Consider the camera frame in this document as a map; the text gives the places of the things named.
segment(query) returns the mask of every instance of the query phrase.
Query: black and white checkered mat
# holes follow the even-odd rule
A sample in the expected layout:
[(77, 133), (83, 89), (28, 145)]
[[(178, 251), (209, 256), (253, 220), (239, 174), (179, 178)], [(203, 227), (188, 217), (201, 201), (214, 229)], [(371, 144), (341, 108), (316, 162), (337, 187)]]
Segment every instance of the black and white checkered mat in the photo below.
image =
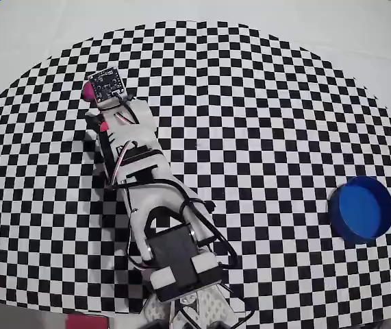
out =
[(391, 193), (387, 110), (330, 62), (227, 23), (109, 32), (0, 95), (1, 303), (136, 312), (148, 296), (121, 251), (124, 205), (104, 189), (80, 100), (86, 76), (109, 66), (148, 100), (173, 173), (215, 202), (215, 224), (242, 261), (225, 281), (258, 309), (249, 324), (336, 328), (391, 317), (391, 228), (375, 243), (347, 245), (326, 216), (329, 194), (354, 175), (375, 176)]

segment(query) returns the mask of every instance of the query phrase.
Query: pink ball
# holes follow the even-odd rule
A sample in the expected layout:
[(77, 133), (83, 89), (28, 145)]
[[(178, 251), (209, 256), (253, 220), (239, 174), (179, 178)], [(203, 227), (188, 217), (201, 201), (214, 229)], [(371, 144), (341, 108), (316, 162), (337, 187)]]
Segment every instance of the pink ball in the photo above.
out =
[(84, 101), (88, 101), (88, 102), (94, 101), (94, 91), (90, 81), (87, 81), (86, 84), (84, 84), (82, 95)]

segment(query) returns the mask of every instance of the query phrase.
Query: black wire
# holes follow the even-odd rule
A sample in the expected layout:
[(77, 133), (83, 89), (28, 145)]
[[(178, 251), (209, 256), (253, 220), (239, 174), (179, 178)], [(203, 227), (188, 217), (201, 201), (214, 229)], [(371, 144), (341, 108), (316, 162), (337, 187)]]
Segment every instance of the black wire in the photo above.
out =
[(130, 123), (130, 124), (134, 124), (134, 122), (133, 121), (131, 121), (130, 119), (128, 119), (127, 117), (124, 117), (121, 113), (119, 113), (119, 112), (117, 112), (117, 113), (115, 113), (114, 115), (116, 115), (117, 117), (121, 117), (122, 119), (124, 119), (124, 120), (126, 120), (128, 123)]
[[(129, 211), (130, 211), (130, 215), (131, 213), (133, 212), (133, 208), (131, 207), (131, 197), (129, 195), (129, 189), (126, 188), (125, 189), (127, 191), (127, 201), (128, 201), (128, 207), (129, 207)], [(128, 230), (131, 229), (131, 220), (130, 220), (130, 217), (128, 217)], [(127, 244), (125, 245), (125, 255), (127, 256), (128, 260), (133, 263), (135, 266), (139, 267), (140, 269), (158, 269), (159, 267), (156, 267), (156, 266), (152, 266), (152, 265), (143, 265), (141, 263), (138, 263), (136, 262), (130, 255), (129, 255), (129, 245), (131, 244), (132, 239), (130, 239), (130, 243), (128, 243), (127, 241)]]
[(201, 329), (200, 326), (194, 321), (194, 319), (191, 318), (188, 313), (186, 313), (186, 311), (183, 309), (183, 306), (180, 308), (180, 312), (190, 322), (190, 324), (194, 326), (195, 329)]
[(247, 322), (254, 314), (255, 314), (255, 310), (253, 309), (253, 307), (251, 307), (249, 305), (249, 303), (247, 303), (244, 299), (244, 296), (241, 296), (241, 295), (238, 295), (235, 291), (231, 290), (228, 286), (226, 286), (223, 282), (220, 283), (220, 286), (222, 286), (225, 290), (227, 290), (228, 292), (231, 293), (231, 295), (235, 295), (237, 298), (239, 298), (240, 300), (242, 300), (242, 302), (244, 303), (245, 306), (247, 306), (248, 308), (251, 309), (250, 313), (242, 318), (240, 321), (236, 322), (230, 329), (236, 329), (237, 327), (239, 327), (241, 324), (243, 324), (244, 322)]
[[(128, 219), (128, 229), (130, 230), (130, 225), (131, 225), (131, 222), (130, 222), (130, 219)], [(127, 256), (128, 260), (133, 263), (133, 265), (139, 267), (140, 269), (159, 269), (158, 266), (154, 266), (154, 265), (143, 265), (142, 263), (138, 263), (136, 262), (130, 255), (129, 255), (129, 245), (131, 244), (132, 239), (130, 239), (130, 243), (127, 242), (127, 244), (125, 245), (125, 255)]]
[(198, 199), (196, 197), (191, 197), (190, 199), (183, 200), (183, 202), (181, 203), (181, 206), (180, 206), (180, 210), (179, 210), (180, 217), (183, 217), (183, 210), (184, 210), (184, 208), (186, 208), (186, 206), (189, 205), (190, 202), (198, 202), (200, 204), (204, 204), (203, 200)]
[[(151, 180), (150, 182), (146, 182), (146, 183), (145, 182), (132, 182), (132, 183), (126, 183), (126, 184), (119, 184), (118, 187), (119, 188), (131, 188), (131, 187), (144, 186), (144, 185), (149, 185), (149, 184), (171, 185), (172, 187), (175, 187), (181, 193), (181, 195), (183, 196), (183, 198), (185, 200), (190, 199), (189, 195), (187, 194), (185, 189), (180, 184), (178, 184), (177, 182), (175, 182), (173, 180), (168, 180), (165, 178), (155, 178), (155, 179)], [(201, 214), (199, 212), (197, 207), (195, 207), (194, 202), (189, 202), (189, 201), (187, 201), (187, 202), (188, 202), (188, 207), (191, 209), (191, 211), (194, 213), (194, 215), (200, 220), (200, 222), (203, 223), (204, 226), (207, 227), (208, 230), (210, 230), (210, 232), (212, 232), (212, 234), (219, 241), (221, 241), (225, 244), (225, 247), (231, 256), (229, 264), (219, 263), (219, 267), (221, 267), (223, 269), (235, 269), (238, 266), (238, 255), (237, 255), (235, 249), (231, 246), (231, 244), (229, 243), (229, 241), (227, 241), (227, 239), (223, 236), (223, 234), (220, 231), (218, 231), (218, 229), (212, 223), (210, 223), (210, 221), (208, 221), (203, 216), (203, 214)]]
[(119, 103), (123, 105), (127, 109), (128, 113), (130, 113), (130, 115), (133, 117), (134, 123), (139, 124), (138, 117), (134, 114), (134, 111), (130, 108), (127, 102), (123, 100), (122, 96), (120, 96), (118, 93), (114, 93), (113, 95), (119, 99)]
[(115, 106), (112, 106), (112, 107), (110, 107), (110, 108), (100, 108), (99, 110), (101, 111), (101, 112), (105, 112), (105, 111), (108, 111), (108, 110), (113, 110), (114, 108), (118, 108), (118, 107), (120, 107), (121, 105), (119, 104), (119, 105), (115, 105)]

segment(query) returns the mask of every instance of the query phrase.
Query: white robotic arm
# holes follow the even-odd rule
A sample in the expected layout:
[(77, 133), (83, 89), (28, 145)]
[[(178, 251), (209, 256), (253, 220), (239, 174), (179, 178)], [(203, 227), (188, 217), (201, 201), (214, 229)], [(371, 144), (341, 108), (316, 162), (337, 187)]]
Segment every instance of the white robotic arm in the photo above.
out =
[[(83, 96), (97, 103), (99, 113), (88, 113), (88, 127), (97, 133), (109, 183), (122, 190), (144, 261), (135, 265), (156, 269), (151, 284), (159, 300), (174, 300), (220, 282), (221, 267), (228, 265), (218, 264), (213, 253), (201, 248), (220, 239), (232, 258), (236, 253), (212, 223), (213, 203), (198, 199), (171, 173), (148, 104), (128, 97), (115, 68), (91, 75)], [(152, 234), (151, 223), (160, 217), (181, 224)]]

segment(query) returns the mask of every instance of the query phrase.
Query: electronic component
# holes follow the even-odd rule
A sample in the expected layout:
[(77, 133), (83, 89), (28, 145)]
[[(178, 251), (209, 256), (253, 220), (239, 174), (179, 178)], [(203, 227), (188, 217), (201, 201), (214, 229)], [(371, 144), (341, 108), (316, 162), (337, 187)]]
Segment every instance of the electronic component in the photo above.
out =
[(100, 109), (118, 104), (114, 93), (122, 94), (125, 87), (115, 67), (110, 67), (88, 77), (94, 92), (94, 99)]

